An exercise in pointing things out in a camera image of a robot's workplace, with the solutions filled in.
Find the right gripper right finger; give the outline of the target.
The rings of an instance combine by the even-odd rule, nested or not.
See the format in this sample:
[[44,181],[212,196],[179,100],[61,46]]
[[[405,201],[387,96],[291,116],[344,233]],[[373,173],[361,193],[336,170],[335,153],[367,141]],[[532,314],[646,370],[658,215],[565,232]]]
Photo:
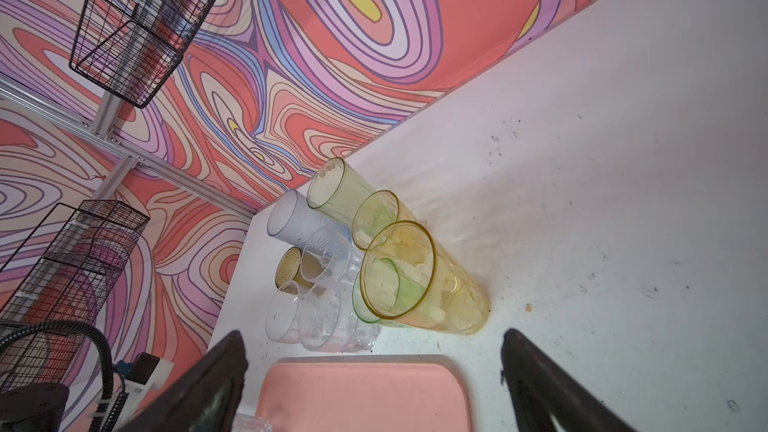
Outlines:
[[505,332],[501,359],[520,431],[632,429],[519,330]]

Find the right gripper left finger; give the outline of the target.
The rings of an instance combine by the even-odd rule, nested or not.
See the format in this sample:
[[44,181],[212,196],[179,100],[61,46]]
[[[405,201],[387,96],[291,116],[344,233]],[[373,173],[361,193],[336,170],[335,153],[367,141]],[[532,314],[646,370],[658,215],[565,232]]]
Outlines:
[[248,368],[242,334],[229,332],[123,431],[230,431]]

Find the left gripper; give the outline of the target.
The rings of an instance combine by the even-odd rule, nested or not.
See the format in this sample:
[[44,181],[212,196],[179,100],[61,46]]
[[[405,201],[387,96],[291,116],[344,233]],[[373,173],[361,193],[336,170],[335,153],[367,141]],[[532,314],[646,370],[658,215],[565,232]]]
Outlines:
[[91,413],[90,431],[119,431],[138,411],[151,390],[162,388],[174,364],[147,352],[132,362],[118,361],[106,368],[111,356],[100,354],[102,392]]

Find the clear faceted cup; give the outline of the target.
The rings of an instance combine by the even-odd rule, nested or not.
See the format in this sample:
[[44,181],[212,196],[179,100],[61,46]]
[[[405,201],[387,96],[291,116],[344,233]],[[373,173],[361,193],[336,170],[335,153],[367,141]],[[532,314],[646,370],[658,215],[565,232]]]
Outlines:
[[270,300],[265,318],[265,332],[271,342],[298,344],[301,305],[310,291],[294,281],[283,284]]
[[381,328],[361,321],[349,301],[308,295],[299,315],[299,339],[311,352],[356,353],[370,350]]

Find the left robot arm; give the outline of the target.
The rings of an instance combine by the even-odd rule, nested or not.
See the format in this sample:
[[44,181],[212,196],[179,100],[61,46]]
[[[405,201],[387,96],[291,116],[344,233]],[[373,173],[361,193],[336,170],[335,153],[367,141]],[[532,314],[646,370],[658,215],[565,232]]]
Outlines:
[[34,324],[1,323],[1,396],[15,399],[21,392],[55,392],[52,407],[61,417],[69,388],[62,382],[84,340],[96,348],[102,392],[91,415],[91,431],[118,431],[138,410],[148,392],[161,388],[173,364],[141,352],[133,360],[115,362],[105,335],[95,326],[75,320]]

